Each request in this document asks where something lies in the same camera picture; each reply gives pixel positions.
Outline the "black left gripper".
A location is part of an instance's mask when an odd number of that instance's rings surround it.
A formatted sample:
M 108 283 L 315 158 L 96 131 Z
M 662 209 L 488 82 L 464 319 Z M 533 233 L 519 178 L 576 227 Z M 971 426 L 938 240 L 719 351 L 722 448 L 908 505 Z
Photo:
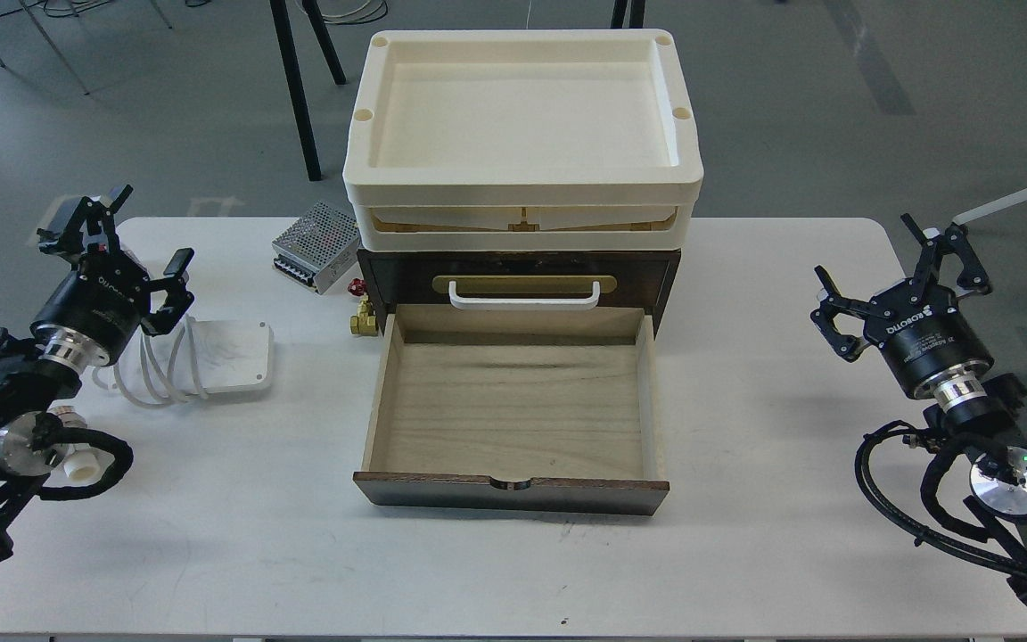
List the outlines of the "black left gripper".
M 113 365 L 129 344 L 134 331 L 146 336 L 172 333 L 195 300 L 187 289 L 187 268 L 194 249 L 178 249 L 163 277 L 148 282 L 142 264 L 122 251 L 114 214 L 132 194 L 132 186 L 115 187 L 107 196 L 82 196 L 58 209 L 49 230 L 37 229 L 37 247 L 74 267 L 31 324 L 31 333 L 48 340 L 58 328 L 84 334 Z M 148 295 L 165 292 L 166 300 L 148 313 Z

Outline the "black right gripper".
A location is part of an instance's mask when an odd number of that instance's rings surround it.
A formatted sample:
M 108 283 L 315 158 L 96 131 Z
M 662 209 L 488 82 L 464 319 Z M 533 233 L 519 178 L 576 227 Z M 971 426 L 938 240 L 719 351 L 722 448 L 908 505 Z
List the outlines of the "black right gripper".
M 871 344 L 855 334 L 840 333 L 834 320 L 838 316 L 869 318 L 869 340 L 879 349 L 902 393 L 909 399 L 928 399 L 938 379 L 947 378 L 950 370 L 985 375 L 994 365 L 990 351 L 958 308 L 959 298 L 990 295 L 993 284 L 963 225 L 952 223 L 929 237 L 909 214 L 902 214 L 900 220 L 921 246 L 916 272 L 909 280 L 874 293 L 872 303 L 868 303 L 843 296 L 830 273 L 817 265 L 814 272 L 825 297 L 810 318 L 835 354 L 851 363 Z M 961 261 L 955 281 L 961 290 L 938 284 L 941 263 L 949 255 Z M 889 316 L 880 314 L 880 308 L 888 309 Z

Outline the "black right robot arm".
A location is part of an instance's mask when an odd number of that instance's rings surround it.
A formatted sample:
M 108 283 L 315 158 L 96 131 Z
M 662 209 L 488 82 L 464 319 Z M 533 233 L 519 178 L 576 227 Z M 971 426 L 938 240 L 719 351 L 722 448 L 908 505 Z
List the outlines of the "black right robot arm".
M 931 402 L 925 428 L 892 420 L 864 436 L 855 483 L 916 544 L 1004 573 L 1027 606 L 1027 547 L 1009 530 L 1027 524 L 1027 441 L 1016 426 L 1027 387 L 1014 374 L 988 375 L 994 360 L 959 310 L 962 298 L 993 289 L 965 228 L 925 231 L 901 219 L 921 249 L 912 276 L 855 300 L 815 269 L 824 293 L 810 317 L 833 352 L 853 362 L 876 347 L 902 393 Z M 874 480 L 873 451 L 895 436 L 931 455 L 918 496 L 934 527 L 897 508 Z

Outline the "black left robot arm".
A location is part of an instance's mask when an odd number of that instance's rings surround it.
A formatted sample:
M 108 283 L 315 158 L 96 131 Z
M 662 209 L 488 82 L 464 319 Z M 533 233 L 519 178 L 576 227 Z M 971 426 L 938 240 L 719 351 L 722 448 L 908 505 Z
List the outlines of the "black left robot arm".
M 66 203 L 39 249 L 60 256 L 70 272 L 31 325 L 13 337 L 0 326 L 0 562 L 12 556 L 8 527 L 32 498 L 93 498 L 119 483 L 134 463 L 125 441 L 58 418 L 52 405 L 73 398 L 89 366 L 113 366 L 136 330 L 172 333 L 194 301 L 186 287 L 191 248 L 175 252 L 152 279 L 123 251 L 115 212 L 132 192 Z

